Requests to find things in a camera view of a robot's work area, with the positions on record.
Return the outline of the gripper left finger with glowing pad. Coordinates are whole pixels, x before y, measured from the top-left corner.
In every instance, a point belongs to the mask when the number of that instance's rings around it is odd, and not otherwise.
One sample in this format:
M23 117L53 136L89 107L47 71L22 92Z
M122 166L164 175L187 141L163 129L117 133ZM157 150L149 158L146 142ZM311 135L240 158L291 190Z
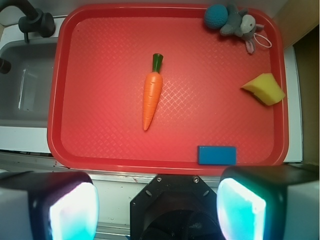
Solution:
M0 173L2 240L93 240L98 218L98 190L85 172Z

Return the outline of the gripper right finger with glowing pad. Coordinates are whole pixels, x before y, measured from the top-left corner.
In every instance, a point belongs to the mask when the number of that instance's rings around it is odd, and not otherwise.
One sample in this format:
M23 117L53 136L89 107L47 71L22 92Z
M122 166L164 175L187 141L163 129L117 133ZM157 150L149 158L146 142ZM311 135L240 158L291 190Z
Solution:
M229 166L220 178L216 209L227 240L318 240L319 167Z

